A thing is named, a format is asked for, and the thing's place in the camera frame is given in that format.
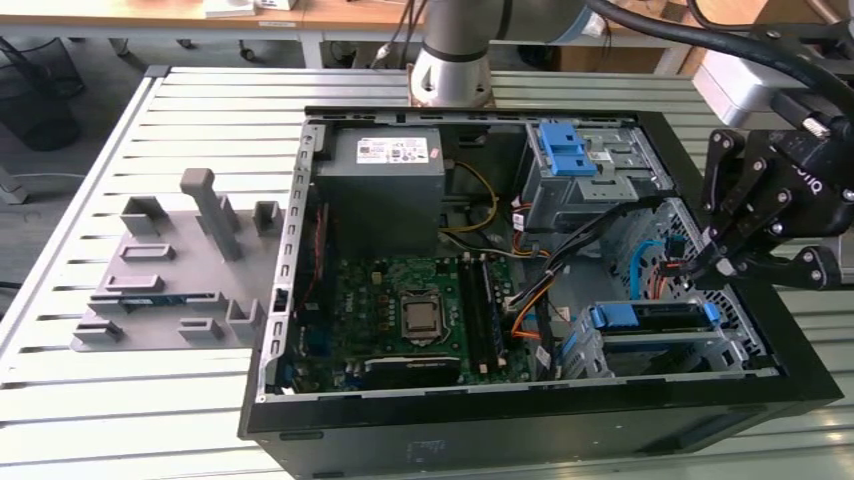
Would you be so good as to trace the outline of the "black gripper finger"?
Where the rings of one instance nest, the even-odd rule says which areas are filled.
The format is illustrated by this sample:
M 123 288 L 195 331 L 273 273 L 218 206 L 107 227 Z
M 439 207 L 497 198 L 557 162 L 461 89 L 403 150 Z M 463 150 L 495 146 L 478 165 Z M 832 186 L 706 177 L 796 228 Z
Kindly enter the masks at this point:
M 762 239 L 732 255 L 734 277 L 801 290 L 842 287 L 842 273 L 832 249 L 804 239 Z
M 772 150 L 769 133 L 716 130 L 701 193 L 708 243 L 692 260 L 694 279 L 729 276 L 748 255 L 770 249 L 773 224 L 793 201 L 793 182 Z

